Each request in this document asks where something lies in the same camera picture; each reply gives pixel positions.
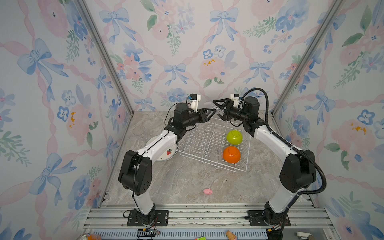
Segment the watermelon pattern plate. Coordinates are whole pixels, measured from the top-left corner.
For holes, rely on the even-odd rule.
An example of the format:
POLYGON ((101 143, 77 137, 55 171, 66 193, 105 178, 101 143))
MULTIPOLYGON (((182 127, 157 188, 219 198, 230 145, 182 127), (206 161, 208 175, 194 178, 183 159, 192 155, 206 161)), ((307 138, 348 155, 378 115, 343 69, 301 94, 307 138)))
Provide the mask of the watermelon pattern plate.
POLYGON ((177 153, 177 147, 173 147, 165 151, 158 159, 157 161, 167 161, 170 160, 175 156, 177 153))

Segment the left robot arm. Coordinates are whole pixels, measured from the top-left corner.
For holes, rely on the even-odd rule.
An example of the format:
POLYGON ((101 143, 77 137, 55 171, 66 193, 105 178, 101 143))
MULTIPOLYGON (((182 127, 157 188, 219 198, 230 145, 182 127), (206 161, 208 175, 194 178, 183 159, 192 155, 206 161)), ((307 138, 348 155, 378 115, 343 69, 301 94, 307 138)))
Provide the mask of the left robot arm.
POLYGON ((148 189, 152 183, 152 166, 168 149, 177 144, 186 134, 187 128, 208 122, 215 109, 193 109, 192 104, 177 103, 174 115, 159 137, 138 151, 125 153, 118 176, 119 183, 132 193, 135 202, 133 213, 144 225, 154 221, 156 205, 148 189))

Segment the clear glass cup back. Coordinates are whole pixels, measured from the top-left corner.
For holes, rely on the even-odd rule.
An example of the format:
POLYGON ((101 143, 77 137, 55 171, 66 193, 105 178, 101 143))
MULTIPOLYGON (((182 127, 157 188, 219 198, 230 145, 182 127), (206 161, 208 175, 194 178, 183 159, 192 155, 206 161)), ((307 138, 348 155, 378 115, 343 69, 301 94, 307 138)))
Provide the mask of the clear glass cup back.
POLYGON ((146 133, 146 128, 144 126, 137 126, 133 129, 133 134, 136 137, 144 137, 146 133))

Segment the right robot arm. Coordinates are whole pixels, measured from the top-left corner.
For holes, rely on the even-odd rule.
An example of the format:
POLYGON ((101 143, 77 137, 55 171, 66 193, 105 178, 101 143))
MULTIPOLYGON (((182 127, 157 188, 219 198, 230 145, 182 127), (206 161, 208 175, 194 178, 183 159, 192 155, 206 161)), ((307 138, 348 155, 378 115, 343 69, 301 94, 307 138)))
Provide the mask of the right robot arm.
POLYGON ((308 157, 304 158, 300 154, 300 148, 286 143, 284 138, 273 131, 268 119, 259 117, 260 104, 257 98, 245 97, 238 105, 235 100, 229 98, 214 100, 213 103, 223 111, 220 115, 223 121, 239 121, 251 137, 265 144, 283 162, 279 175, 281 185, 272 199, 265 204, 263 214, 257 218, 257 221, 269 226, 283 225, 288 210, 316 180, 316 168, 311 163, 314 154, 305 151, 308 157))

